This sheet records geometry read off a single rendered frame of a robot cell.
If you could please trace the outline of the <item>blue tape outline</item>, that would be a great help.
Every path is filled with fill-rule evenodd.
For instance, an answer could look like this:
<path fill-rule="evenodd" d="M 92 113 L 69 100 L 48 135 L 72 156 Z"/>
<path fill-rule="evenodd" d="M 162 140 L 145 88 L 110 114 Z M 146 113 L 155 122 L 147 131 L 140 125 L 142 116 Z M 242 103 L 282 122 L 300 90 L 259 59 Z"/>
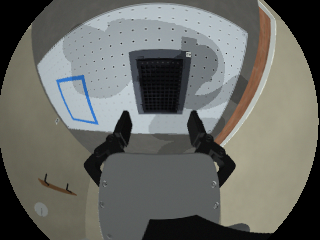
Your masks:
<path fill-rule="evenodd" d="M 85 92 L 85 95 L 86 95 L 86 99 L 87 99 L 89 108 L 90 108 L 90 110 L 91 110 L 91 113 L 92 113 L 92 116 L 93 116 L 95 122 L 73 118 L 73 116 L 72 116 L 72 114 L 71 114 L 71 112 L 70 112 L 70 110 L 69 110 L 69 108 L 68 108 L 68 106 L 67 106 L 67 104 L 66 104 L 66 102 L 65 102 L 65 99 L 64 99 L 64 97 L 63 97 L 63 94 L 62 94 L 62 91 L 61 91 L 61 88 L 60 88 L 60 85 L 59 85 L 60 82 L 73 81 L 73 80 L 82 80 L 82 84 L 83 84 L 84 92 Z M 86 123 L 98 124 L 97 119 L 96 119 L 95 114 L 94 114 L 94 111 L 93 111 L 93 108 L 92 108 L 92 105 L 91 105 L 91 102 L 90 102 L 90 99 L 89 99 L 89 95 L 88 95 L 88 92 L 87 92 L 87 87 L 86 87 L 84 75 L 62 78 L 62 79 L 58 79 L 58 80 L 56 80 L 56 81 L 57 81 L 58 88 L 59 88 L 59 91 L 60 91 L 60 93 L 61 93 L 61 96 L 62 96 L 62 98 L 63 98 L 63 101 L 64 101 L 64 103 L 65 103 L 65 105 L 66 105 L 66 108 L 67 108 L 70 116 L 72 117 L 72 119 L 73 119 L 73 120 L 76 120 L 76 121 L 86 122 Z M 98 124 L 98 125 L 99 125 L 99 124 Z"/>

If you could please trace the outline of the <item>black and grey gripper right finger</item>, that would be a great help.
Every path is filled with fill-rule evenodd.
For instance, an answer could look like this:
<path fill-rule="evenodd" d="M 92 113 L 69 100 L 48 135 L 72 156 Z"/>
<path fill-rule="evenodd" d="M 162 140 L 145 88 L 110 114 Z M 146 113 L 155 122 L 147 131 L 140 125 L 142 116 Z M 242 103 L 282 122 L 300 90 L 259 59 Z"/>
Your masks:
<path fill-rule="evenodd" d="M 225 149 L 214 142 L 214 138 L 210 134 L 206 133 L 203 122 L 201 122 L 202 120 L 199 118 L 197 111 L 192 110 L 187 123 L 191 145 L 196 148 L 194 153 L 207 154 L 217 163 L 219 166 L 219 171 L 217 172 L 219 187 L 221 187 L 234 171 L 236 164 L 226 154 Z"/>

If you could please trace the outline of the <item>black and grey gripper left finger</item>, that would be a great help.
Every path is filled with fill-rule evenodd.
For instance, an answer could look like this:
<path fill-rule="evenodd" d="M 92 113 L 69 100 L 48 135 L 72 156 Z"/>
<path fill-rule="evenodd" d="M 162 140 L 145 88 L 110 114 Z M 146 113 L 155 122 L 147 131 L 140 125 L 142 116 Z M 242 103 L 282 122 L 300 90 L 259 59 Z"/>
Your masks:
<path fill-rule="evenodd" d="M 95 148 L 92 154 L 84 163 L 84 168 L 99 187 L 102 171 L 100 166 L 110 154 L 125 152 L 132 130 L 132 121 L 129 111 L 124 110 L 118 120 L 113 134 L 106 137 L 106 141 Z"/>

